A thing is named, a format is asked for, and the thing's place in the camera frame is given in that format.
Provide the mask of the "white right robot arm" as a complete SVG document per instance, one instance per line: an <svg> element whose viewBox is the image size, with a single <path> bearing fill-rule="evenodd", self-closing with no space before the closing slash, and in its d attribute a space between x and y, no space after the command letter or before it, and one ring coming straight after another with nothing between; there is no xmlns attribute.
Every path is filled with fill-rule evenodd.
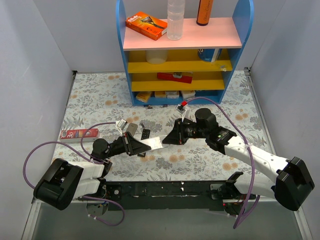
<svg viewBox="0 0 320 240"><path fill-rule="evenodd" d="M268 177L266 183L253 189L255 195L276 199L283 207L297 211L315 188L306 163L298 158L287 159L245 144L235 132L219 126L208 108L195 112L196 121L178 118L163 144L184 145L188 139L205 139L214 151L238 159Z"/></svg>

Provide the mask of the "black remote control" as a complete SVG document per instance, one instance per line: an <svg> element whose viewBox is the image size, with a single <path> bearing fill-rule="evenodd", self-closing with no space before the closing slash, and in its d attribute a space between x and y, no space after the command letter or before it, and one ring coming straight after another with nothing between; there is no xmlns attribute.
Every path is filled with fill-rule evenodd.
<svg viewBox="0 0 320 240"><path fill-rule="evenodd" d="M144 158L144 157L146 156L146 153L145 153L145 152L143 152L143 153L139 153L139 154L138 154L138 156L139 156L139 157L143 157L143 158Z"/></svg>

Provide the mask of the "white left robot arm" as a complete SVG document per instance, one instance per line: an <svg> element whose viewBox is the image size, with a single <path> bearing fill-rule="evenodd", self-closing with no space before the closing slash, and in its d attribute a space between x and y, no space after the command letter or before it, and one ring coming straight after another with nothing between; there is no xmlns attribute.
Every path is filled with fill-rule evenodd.
<svg viewBox="0 0 320 240"><path fill-rule="evenodd" d="M93 142L91 159L69 163L57 158L50 165L33 190L33 196L58 210L64 210L73 199L91 195L95 200L106 196L101 184L109 173L111 157L126 153L129 156L150 151L152 147L135 139L130 132L123 133L112 143L103 138Z"/></svg>

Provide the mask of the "white remote control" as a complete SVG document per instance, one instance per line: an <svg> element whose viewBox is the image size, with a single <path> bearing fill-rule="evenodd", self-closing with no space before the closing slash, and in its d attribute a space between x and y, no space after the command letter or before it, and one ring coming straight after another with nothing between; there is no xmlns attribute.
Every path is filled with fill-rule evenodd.
<svg viewBox="0 0 320 240"><path fill-rule="evenodd" d="M150 146L151 150L148 150L148 152L150 152L150 151L154 151L154 150L167 148L169 145L163 143L163 139L165 137L166 137L166 135L160 135L157 137L152 137L152 138L140 140L140 142L145 145Z"/></svg>

